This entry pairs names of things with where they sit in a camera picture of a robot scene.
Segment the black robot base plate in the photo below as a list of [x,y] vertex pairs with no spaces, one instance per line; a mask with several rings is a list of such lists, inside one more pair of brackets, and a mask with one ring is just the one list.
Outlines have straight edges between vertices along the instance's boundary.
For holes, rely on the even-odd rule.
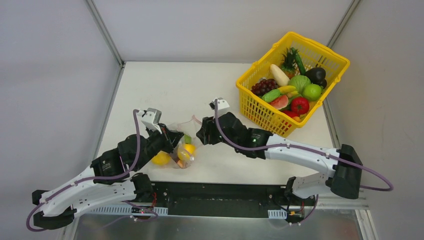
[[169,216],[283,219],[299,222],[316,197],[294,196],[286,185],[151,181],[135,178],[132,203],[149,210],[164,208]]

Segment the yellow toy lemon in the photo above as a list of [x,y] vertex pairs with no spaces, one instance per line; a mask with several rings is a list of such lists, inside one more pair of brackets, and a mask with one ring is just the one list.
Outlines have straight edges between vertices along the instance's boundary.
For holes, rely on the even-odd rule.
[[165,166],[172,160],[171,156],[164,152],[160,151],[156,156],[151,159],[151,162],[158,166]]
[[177,157],[186,162],[195,160],[196,147],[193,144],[182,144],[177,148]]

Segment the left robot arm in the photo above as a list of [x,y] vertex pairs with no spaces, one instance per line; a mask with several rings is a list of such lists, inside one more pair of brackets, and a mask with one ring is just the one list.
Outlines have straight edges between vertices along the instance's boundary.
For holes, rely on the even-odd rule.
[[32,202],[36,207],[27,217],[27,228],[32,232],[56,230],[105,205],[149,201],[153,185],[148,175],[139,171],[158,153],[172,153],[183,139],[183,132],[163,123],[159,130],[148,130],[147,138],[138,132],[127,136],[64,185],[35,190]]

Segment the clear zip top bag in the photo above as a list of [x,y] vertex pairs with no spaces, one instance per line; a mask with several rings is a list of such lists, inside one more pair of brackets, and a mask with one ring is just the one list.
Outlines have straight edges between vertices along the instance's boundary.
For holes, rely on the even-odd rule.
[[170,129],[183,132],[183,137],[177,143],[173,153],[159,152],[152,158],[152,164],[158,168],[188,168],[195,161],[197,149],[201,146],[199,138],[195,136],[201,124],[195,115],[185,122],[173,122]]

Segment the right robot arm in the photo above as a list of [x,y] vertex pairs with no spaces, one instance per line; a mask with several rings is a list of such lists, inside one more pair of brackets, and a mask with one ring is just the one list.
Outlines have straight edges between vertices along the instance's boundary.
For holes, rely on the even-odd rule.
[[231,112],[219,118],[204,117],[196,136],[203,145],[225,143],[248,158],[281,160],[315,170],[316,174],[289,178],[283,196],[290,205],[328,192],[351,200],[359,197],[363,164],[348,144],[325,148],[291,141],[264,129],[248,128]]

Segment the pale green toy cabbage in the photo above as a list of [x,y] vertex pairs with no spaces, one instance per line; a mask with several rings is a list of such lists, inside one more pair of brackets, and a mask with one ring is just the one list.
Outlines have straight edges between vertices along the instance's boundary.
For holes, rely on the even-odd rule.
[[185,144],[191,144],[192,143],[192,137],[190,135],[184,134],[183,138],[184,138]]

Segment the toy steak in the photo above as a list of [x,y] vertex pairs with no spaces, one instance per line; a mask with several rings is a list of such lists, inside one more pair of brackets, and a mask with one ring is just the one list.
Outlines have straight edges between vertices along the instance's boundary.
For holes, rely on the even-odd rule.
[[177,164],[177,166],[181,169],[185,169],[188,167],[188,164],[186,161],[181,159],[175,159],[174,162]]

